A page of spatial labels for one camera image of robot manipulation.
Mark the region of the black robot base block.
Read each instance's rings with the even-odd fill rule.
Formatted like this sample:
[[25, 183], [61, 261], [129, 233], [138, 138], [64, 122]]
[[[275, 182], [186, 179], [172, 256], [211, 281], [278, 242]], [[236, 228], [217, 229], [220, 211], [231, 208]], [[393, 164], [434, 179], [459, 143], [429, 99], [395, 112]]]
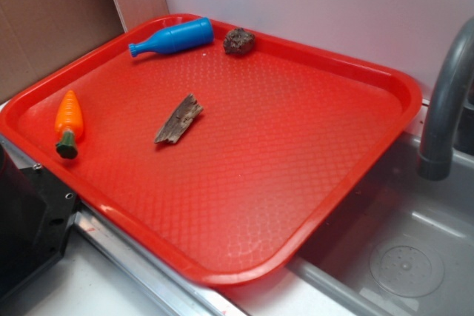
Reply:
[[48, 169], [20, 169], [1, 148], [1, 300], [63, 258], [78, 205]]

